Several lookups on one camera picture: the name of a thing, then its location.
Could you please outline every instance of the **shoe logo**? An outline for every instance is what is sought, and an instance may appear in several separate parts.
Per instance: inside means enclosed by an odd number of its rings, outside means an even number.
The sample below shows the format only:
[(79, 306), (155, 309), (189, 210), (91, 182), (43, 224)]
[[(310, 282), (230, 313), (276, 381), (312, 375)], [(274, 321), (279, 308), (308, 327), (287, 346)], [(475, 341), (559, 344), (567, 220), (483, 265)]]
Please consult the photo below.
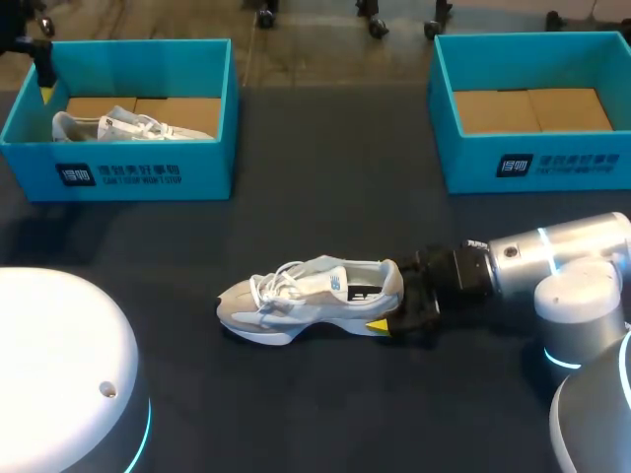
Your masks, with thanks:
[(338, 276), (331, 276), (331, 289), (333, 291), (339, 291), (340, 290), (339, 277)]

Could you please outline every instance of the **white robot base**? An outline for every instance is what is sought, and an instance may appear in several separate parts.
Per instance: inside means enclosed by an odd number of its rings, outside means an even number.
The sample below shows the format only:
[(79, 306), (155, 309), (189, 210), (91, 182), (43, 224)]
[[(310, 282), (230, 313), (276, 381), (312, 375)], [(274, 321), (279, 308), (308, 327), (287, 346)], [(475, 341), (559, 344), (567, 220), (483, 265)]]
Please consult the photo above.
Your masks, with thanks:
[(0, 473), (139, 472), (151, 403), (118, 305), (67, 273), (0, 269)]

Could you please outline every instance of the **white sneaker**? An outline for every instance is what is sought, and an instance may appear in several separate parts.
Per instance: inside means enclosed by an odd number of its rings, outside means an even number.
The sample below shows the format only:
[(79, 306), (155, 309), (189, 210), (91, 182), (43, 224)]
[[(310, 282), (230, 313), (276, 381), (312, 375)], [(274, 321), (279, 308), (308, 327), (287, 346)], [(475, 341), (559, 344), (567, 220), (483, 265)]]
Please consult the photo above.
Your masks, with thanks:
[(201, 131), (169, 126), (120, 106), (101, 118), (76, 118), (65, 111), (52, 117), (53, 141), (212, 140)]
[(321, 256), (236, 284), (219, 296), (217, 316), (247, 340), (286, 345), (318, 322), (375, 336), (366, 323), (386, 317), (402, 301), (403, 278), (393, 261)]

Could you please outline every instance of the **screw hole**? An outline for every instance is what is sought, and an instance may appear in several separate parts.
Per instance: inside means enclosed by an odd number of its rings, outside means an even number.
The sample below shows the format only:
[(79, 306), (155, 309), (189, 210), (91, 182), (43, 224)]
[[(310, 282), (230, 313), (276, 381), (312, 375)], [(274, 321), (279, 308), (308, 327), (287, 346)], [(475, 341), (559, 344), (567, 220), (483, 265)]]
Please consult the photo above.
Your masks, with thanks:
[(517, 256), (517, 253), (518, 253), (518, 251), (517, 251), (517, 249), (514, 246), (509, 246), (508, 248), (506, 248), (504, 250), (504, 255), (507, 258), (512, 258), (514, 256)]
[(101, 392), (103, 396), (108, 397), (110, 399), (112, 397), (116, 397), (116, 388), (109, 381), (102, 382), (101, 385), (99, 386), (99, 391)]

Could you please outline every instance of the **floor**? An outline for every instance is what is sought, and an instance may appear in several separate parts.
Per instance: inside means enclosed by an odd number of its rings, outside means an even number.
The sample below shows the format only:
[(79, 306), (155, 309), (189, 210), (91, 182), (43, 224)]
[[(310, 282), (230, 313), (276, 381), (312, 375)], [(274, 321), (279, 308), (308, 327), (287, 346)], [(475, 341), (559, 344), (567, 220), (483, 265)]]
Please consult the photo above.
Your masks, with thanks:
[[(540, 31), (548, 0), (509, 9), (509, 0), (455, 0), (451, 32)], [(254, 27), (256, 0), (47, 0), (57, 40), (230, 37), (241, 84), (249, 87), (400, 84), (426, 80), (432, 48), (423, 20), (432, 0), (382, 0), (390, 28), (371, 38), (354, 0), (281, 0), (277, 28)], [(475, 7), (475, 3), (487, 5)], [(35, 24), (30, 33), (39, 36)], [(0, 91), (17, 90), (28, 57), (0, 56)]]

